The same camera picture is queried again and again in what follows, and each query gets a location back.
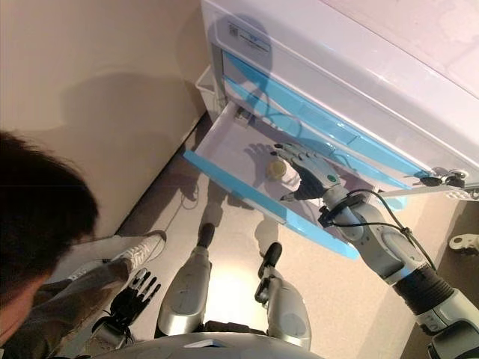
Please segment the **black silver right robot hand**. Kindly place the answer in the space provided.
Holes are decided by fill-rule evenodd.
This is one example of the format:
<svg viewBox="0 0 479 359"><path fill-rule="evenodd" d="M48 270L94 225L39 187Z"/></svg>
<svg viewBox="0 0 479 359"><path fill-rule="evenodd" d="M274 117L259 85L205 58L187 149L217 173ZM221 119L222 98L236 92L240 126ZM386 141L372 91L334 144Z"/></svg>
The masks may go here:
<svg viewBox="0 0 479 359"><path fill-rule="evenodd" d="M271 152L285 160L300 178L297 190L285 194L281 201L318 199L331 188L340 185L334 168L313 150L294 143L277 143Z"/></svg>

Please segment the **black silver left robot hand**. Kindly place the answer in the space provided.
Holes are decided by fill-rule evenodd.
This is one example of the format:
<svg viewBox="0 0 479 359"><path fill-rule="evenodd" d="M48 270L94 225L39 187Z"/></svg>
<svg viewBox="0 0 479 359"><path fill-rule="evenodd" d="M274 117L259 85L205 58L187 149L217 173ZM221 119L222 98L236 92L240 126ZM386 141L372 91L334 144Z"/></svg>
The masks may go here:
<svg viewBox="0 0 479 359"><path fill-rule="evenodd" d="M157 277L142 268L136 272L129 284L112 301L110 314L114 326L126 330L143 312L161 288Z"/></svg>

